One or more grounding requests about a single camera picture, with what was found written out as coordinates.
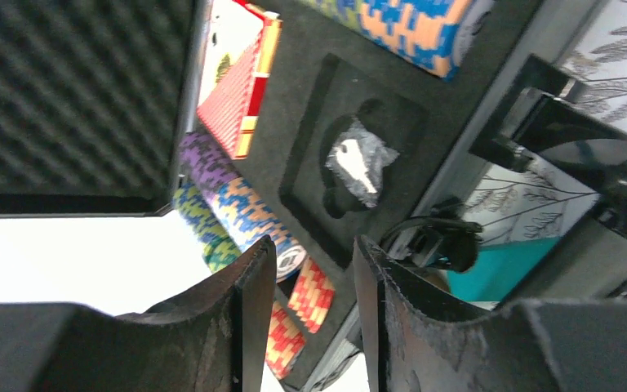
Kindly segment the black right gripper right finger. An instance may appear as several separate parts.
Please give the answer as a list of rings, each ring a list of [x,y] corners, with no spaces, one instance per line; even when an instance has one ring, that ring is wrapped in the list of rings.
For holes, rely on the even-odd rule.
[[[462,301],[355,239],[373,391],[627,391],[627,300]]]

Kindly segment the black poker set case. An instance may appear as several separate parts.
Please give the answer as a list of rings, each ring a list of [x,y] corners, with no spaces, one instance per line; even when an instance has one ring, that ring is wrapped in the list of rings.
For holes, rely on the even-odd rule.
[[[0,304],[0,390],[627,391],[627,1],[0,1],[0,218],[213,274]]]

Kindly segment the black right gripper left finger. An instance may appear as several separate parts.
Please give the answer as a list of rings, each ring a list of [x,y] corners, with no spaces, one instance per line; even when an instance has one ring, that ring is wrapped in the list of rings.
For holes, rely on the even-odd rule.
[[[257,391],[275,274],[264,236],[141,314],[0,304],[0,391]]]

